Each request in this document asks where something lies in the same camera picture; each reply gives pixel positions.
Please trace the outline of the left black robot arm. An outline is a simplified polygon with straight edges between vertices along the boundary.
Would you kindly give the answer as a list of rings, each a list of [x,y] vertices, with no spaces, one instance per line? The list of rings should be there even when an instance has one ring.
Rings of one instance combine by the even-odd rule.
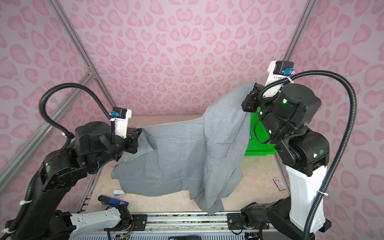
[[[14,220],[8,221],[3,240],[68,240],[78,227],[68,212],[57,210],[65,195],[87,175],[118,161],[123,152],[135,154],[142,129],[126,129],[114,136],[111,126],[90,122],[75,129],[75,141],[48,154],[27,188],[25,202]]]

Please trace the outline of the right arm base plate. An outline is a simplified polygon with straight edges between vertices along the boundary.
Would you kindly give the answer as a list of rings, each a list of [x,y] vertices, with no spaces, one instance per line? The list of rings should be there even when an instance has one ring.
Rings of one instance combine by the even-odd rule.
[[[263,230],[270,229],[268,218],[264,215],[229,213],[227,223],[229,230],[258,230],[261,223],[263,223]]]

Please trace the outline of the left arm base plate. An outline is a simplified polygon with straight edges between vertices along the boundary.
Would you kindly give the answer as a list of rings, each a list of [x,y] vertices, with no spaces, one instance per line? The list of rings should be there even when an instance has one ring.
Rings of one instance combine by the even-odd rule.
[[[129,216],[120,215],[117,224],[113,224],[110,228],[104,228],[104,231],[144,231],[147,224],[148,215],[134,214]]]

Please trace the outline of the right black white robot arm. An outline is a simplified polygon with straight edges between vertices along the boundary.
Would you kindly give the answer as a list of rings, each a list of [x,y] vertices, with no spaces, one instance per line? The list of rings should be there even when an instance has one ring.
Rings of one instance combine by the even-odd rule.
[[[277,99],[266,102],[262,88],[255,84],[242,108],[256,113],[268,132],[267,143],[275,146],[288,172],[290,195],[269,204],[251,203],[241,213],[248,228],[271,224],[300,240],[329,163],[329,142],[309,128],[321,100],[308,87],[291,83],[282,87]]]

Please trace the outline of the grey long sleeve shirt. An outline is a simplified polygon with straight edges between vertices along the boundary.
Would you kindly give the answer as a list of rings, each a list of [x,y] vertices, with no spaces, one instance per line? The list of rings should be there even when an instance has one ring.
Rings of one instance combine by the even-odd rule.
[[[222,199],[243,179],[251,118],[242,103],[253,87],[246,83],[230,91],[200,118],[144,127],[137,153],[123,154],[112,179],[128,194],[158,197],[188,191],[202,211],[223,211]]]

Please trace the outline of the green plastic basket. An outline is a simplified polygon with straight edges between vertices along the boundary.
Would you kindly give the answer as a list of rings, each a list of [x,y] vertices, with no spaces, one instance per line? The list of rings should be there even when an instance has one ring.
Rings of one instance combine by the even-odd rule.
[[[275,145],[269,142],[269,132],[261,123],[257,113],[251,113],[248,148],[245,156],[267,156],[277,152]]]

